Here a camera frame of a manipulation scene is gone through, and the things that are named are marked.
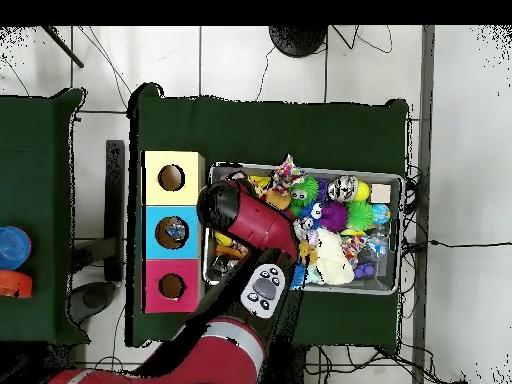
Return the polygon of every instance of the green cloth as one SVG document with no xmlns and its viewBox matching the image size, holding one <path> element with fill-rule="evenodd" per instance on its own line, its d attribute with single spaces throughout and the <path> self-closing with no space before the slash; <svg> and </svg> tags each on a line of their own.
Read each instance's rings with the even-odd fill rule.
<svg viewBox="0 0 512 384">
<path fill-rule="evenodd" d="M 133 100 L 139 114 L 138 151 L 197 151 L 207 169 L 216 161 L 278 165 L 289 153 L 301 167 L 405 173 L 408 107 L 403 100 L 365 106 L 172 99 L 160 98 L 154 84 Z M 137 169 L 140 181 L 140 162 Z M 138 196 L 140 216 L 140 187 Z M 148 339 L 172 338 L 186 315 L 141 313 L 141 228 L 140 220 L 135 222 L 133 343 L 140 346 Z M 294 341 L 380 345 L 394 352 L 397 303 L 397 292 L 388 296 L 305 292 Z"/>
<path fill-rule="evenodd" d="M 67 317 L 71 265 L 70 119 L 81 89 L 52 98 L 0 96 L 0 226 L 22 228 L 32 253 L 18 269 L 30 299 L 0 296 L 0 340 L 87 341 Z"/>
</svg>

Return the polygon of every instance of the yellow box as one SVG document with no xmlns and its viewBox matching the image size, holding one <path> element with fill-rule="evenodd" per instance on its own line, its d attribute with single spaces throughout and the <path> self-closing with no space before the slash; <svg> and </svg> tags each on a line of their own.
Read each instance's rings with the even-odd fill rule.
<svg viewBox="0 0 512 384">
<path fill-rule="evenodd" d="M 145 204 L 191 206 L 204 186 L 204 158 L 197 152 L 144 151 Z"/>
</svg>

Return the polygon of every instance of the pink box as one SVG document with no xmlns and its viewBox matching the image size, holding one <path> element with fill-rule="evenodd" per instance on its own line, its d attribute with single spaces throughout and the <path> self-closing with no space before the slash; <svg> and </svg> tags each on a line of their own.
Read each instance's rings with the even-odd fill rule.
<svg viewBox="0 0 512 384">
<path fill-rule="evenodd" d="M 193 312 L 201 297 L 199 281 L 199 259 L 162 259 L 146 261 L 146 278 L 142 287 L 146 289 L 144 313 Z M 184 291 L 177 299 L 165 297 L 160 291 L 160 281 L 167 274 L 181 278 Z"/>
</svg>

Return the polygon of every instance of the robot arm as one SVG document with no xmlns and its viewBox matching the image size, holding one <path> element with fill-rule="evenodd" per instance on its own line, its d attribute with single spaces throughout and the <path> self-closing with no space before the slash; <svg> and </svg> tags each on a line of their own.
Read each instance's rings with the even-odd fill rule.
<svg viewBox="0 0 512 384">
<path fill-rule="evenodd" d="M 211 288 L 171 341 L 129 375 L 64 371 L 48 384 L 257 384 L 272 346 L 289 343 L 302 299 L 289 292 L 298 257 L 291 222 L 240 180 L 210 185 L 199 220 L 249 253 Z M 278 325 L 284 318 L 284 330 Z"/>
</svg>

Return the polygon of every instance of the shape sorter box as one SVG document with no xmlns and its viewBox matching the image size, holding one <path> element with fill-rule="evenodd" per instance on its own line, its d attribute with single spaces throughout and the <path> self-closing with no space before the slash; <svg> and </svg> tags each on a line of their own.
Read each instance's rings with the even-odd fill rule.
<svg viewBox="0 0 512 384">
<path fill-rule="evenodd" d="M 149 260 L 145 264 L 144 313 L 193 312 L 202 297 L 202 284 L 199 259 L 183 260 Z M 179 279 L 183 285 L 181 295 L 177 298 L 165 296 L 166 288 L 163 282 L 166 278 Z"/>
<path fill-rule="evenodd" d="M 146 206 L 145 207 L 145 260 L 152 259 L 199 259 L 201 256 L 201 225 L 196 206 Z M 162 238 L 162 225 L 169 218 L 178 218 L 186 228 L 184 242 L 176 248 L 165 247 Z"/>
<path fill-rule="evenodd" d="M 199 153 L 143 151 L 141 155 L 143 204 L 196 205 L 205 180 L 204 158 Z"/>
</svg>

